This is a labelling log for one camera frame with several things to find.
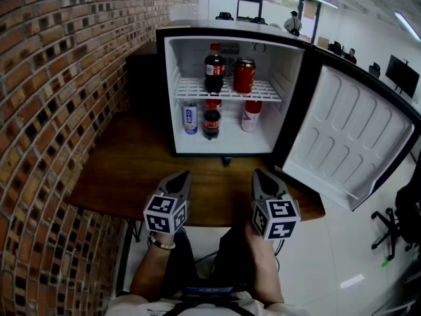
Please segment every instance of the white floor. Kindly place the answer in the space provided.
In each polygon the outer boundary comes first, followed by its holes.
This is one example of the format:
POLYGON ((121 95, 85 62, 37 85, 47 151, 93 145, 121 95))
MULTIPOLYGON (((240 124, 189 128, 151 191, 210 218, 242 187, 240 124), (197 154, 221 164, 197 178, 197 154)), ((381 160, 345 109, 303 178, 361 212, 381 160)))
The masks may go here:
MULTIPOLYGON (((394 207, 397 190, 407 184, 415 163, 407 157, 387 182, 355 212, 346 211, 322 197, 326 216, 299 225, 293 240, 286 240, 278 255, 280 281, 286 303, 305 305, 314 316, 369 316, 393 296, 393 285, 414 259, 400 240, 395 259, 382 267, 388 254, 384 242, 375 251, 371 244, 385 228, 371 213, 394 207)), ((197 259, 218 250, 227 228, 186 227, 197 259)), ((125 291, 143 254, 147 232, 141 242, 132 240, 125 291)))

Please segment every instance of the marker cube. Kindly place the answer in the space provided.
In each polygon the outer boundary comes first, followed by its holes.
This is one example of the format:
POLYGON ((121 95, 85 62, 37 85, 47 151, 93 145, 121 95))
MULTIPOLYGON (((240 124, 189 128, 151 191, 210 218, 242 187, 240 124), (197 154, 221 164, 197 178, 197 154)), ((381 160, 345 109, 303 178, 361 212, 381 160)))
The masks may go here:
POLYGON ((268 199, 255 203, 253 224, 265 240, 290 238, 300 220, 296 200, 268 199))
POLYGON ((153 195, 143 211, 146 229, 175 234, 187 220, 187 201, 153 195))

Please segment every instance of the green tape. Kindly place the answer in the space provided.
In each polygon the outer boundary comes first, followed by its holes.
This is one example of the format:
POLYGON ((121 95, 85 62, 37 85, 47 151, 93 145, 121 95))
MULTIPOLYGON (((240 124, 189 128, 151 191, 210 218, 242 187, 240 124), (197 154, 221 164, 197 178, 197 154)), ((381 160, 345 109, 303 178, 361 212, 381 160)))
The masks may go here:
POLYGON ((382 268, 386 267, 389 264, 389 260, 387 259, 387 256, 384 260, 384 262, 382 263, 382 268))

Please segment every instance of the white shirt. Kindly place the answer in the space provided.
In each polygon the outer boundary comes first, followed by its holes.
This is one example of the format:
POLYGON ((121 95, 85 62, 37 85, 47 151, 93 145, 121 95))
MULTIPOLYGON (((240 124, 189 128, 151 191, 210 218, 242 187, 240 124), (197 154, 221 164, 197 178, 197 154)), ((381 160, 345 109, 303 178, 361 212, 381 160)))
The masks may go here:
MULTIPOLYGON (((275 303, 266 309, 257 300, 253 300, 249 293, 242 292, 235 294, 240 300, 236 301, 240 307, 250 311, 256 316, 309 316, 309 313, 296 305, 275 303)), ((170 311, 177 300, 159 300, 149 303, 138 295, 120 296, 110 302, 105 316, 161 316, 170 311)), ((238 316, 235 311, 222 307, 215 307, 213 304, 201 304, 197 307, 187 309, 180 313, 180 316, 238 316)))
POLYGON ((301 24, 301 21, 296 16, 286 20, 284 23, 284 28, 288 30, 294 29, 294 21, 295 21, 295 29, 297 29, 298 31, 301 30, 303 25, 301 24))

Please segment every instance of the bracelet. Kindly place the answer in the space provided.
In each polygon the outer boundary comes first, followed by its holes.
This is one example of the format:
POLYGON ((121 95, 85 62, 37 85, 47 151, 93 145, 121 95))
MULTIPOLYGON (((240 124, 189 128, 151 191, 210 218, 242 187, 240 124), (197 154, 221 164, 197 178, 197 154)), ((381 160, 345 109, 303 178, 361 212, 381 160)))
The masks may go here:
POLYGON ((162 248, 163 250, 173 250, 176 247, 176 244, 173 242, 171 245, 164 245, 162 242, 159 242, 154 234, 149 236, 150 241, 156 245, 156 247, 162 248))

